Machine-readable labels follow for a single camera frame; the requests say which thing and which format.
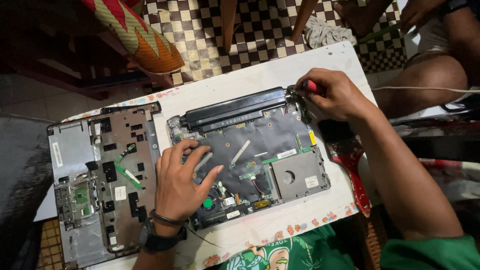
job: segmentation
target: wristwatch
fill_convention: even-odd
[[[140,245],[150,252],[164,251],[173,248],[179,241],[187,239],[187,230],[185,226],[175,236],[159,236],[155,232],[154,221],[147,218],[140,230]]]
[[[450,14],[467,6],[468,0],[447,0],[440,7],[440,17],[444,18],[447,14]]]

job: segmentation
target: leg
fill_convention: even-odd
[[[332,2],[332,6],[350,24],[357,37],[364,37],[372,31],[391,3],[392,0],[370,0],[367,6],[359,7],[357,0],[348,0]]]
[[[297,20],[292,32],[292,41],[297,41],[307,24],[308,18],[313,12],[317,0],[303,0],[300,5],[299,13],[297,14]]]
[[[467,75],[462,65],[443,51],[428,51],[410,63],[399,76],[382,86],[440,87],[466,89]],[[463,93],[448,90],[384,89],[373,92],[378,107],[387,118],[398,118],[443,105]]]
[[[223,48],[230,51],[233,37],[233,23],[235,22],[235,11],[237,0],[222,0],[220,3],[220,15],[222,17]]]

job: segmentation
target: black watch strap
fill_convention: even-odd
[[[180,231],[175,236],[159,236],[156,233],[150,233],[147,236],[147,241],[144,247],[151,252],[156,251],[164,251],[173,248],[179,241],[187,239],[187,229],[185,227],[181,227]]]
[[[162,216],[158,215],[157,213],[155,213],[155,209],[152,209],[152,211],[150,211],[150,217],[152,217],[152,219],[154,219],[156,221],[162,221],[162,222],[166,222],[168,224],[179,225],[179,226],[185,225],[185,222],[186,222],[186,221],[176,221],[176,220],[172,220],[172,219],[169,219],[169,218],[166,218],[166,217],[162,217]]]
[[[440,8],[440,16],[444,18],[447,14],[455,12],[468,6],[468,0],[447,0]]]

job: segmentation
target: person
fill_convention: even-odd
[[[333,9],[358,37],[370,33],[392,0],[371,0],[358,7],[356,0],[335,1]],[[407,33],[416,26],[420,34],[418,54],[404,70],[380,85],[438,87],[466,90],[480,86],[480,15],[478,0],[408,0],[400,15]],[[373,95],[387,118],[467,98],[469,94],[448,90],[382,89]]]
[[[383,269],[480,269],[474,239],[462,227],[439,186],[397,135],[384,114],[340,71],[312,69],[305,79],[324,86],[326,97],[308,94],[323,113],[347,121],[360,135],[372,178],[403,240],[389,240],[381,254]],[[192,173],[210,147],[184,140],[163,151],[156,163],[156,213],[184,221],[203,203],[223,166],[214,167],[200,185]],[[183,155],[189,155],[185,164]],[[180,226],[155,221],[156,233],[174,236]],[[254,246],[233,255],[220,269],[336,269],[354,270],[350,257],[336,246],[330,225],[318,227],[291,241]],[[175,248],[149,253],[142,250],[134,270],[173,268]]]

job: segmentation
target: foot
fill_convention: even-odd
[[[373,20],[366,7],[359,7],[357,1],[333,1],[333,9],[342,17],[358,38],[372,32],[377,20]]]

